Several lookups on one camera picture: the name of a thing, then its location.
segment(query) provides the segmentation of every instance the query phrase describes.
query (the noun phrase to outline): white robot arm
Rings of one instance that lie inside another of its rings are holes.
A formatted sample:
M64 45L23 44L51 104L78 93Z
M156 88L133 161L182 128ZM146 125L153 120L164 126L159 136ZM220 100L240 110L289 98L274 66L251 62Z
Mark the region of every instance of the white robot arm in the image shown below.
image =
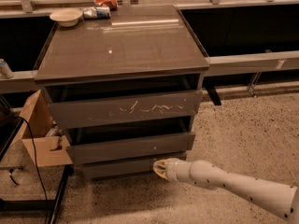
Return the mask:
M226 189L290 224L299 223L297 187L225 172L208 161L161 160L154 163L153 169L170 182L185 182L205 189Z

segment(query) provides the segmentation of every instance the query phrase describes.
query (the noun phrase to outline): gray cabinet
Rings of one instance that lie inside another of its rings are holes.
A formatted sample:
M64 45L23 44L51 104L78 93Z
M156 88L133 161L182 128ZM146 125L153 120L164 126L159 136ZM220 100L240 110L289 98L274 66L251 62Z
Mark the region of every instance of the gray cabinet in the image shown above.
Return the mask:
M36 82L70 158L94 179L185 158L207 69L172 6L120 7L111 21L58 27Z

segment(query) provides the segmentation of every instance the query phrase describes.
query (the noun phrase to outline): white bowl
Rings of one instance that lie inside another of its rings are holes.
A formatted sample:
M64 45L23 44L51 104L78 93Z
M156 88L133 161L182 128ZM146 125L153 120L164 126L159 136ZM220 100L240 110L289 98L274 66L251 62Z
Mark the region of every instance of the white bowl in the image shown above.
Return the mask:
M77 8L63 8L53 11L50 18L57 21L63 27L75 26L78 19L82 16L83 12Z

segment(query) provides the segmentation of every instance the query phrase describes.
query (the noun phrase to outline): speckled floor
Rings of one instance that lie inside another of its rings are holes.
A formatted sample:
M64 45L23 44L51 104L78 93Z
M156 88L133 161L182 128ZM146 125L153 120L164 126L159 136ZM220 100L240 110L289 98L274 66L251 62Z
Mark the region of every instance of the speckled floor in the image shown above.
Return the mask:
M220 168L280 183L299 185L299 83L219 90L222 106L204 95L194 122L196 141L188 160L204 159ZM23 164L14 173L18 187L0 171L3 199L43 198L23 147L12 147L1 165ZM50 197L61 167L43 168ZM42 223L43 213L0 214L0 223ZM91 182L76 168L69 178L58 223L285 223L224 189L174 184L157 175Z

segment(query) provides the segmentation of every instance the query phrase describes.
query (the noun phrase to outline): cable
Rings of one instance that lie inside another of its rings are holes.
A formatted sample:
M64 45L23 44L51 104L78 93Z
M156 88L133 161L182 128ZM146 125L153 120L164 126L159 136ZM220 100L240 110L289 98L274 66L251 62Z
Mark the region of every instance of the cable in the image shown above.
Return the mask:
M35 152L36 171L37 171L37 174L38 174L38 178L39 178L41 187L42 187L42 189L43 189L43 191L44 191L44 194L45 194L45 200L46 200L46 218L45 218L45 223L47 223L47 219L48 219L48 197L47 197L47 192L46 192L46 189L45 189L43 180L41 179L41 175L40 175L39 170L38 170L38 167L37 167L36 144L35 144L34 136L33 136L33 134L32 134L32 131L31 131L31 128L30 128L30 125L29 125L28 121L27 121L26 119L24 119L23 117L20 117L20 116L16 117L16 119L17 119L17 118L22 119L22 120L27 124L29 133L30 133L30 135L31 135L31 140L32 140L32 144L33 144L34 152Z
M9 169L9 177L11 179L11 181L15 184L15 185L19 185L19 183L16 182L16 180L12 177L12 172L13 172L13 169Z

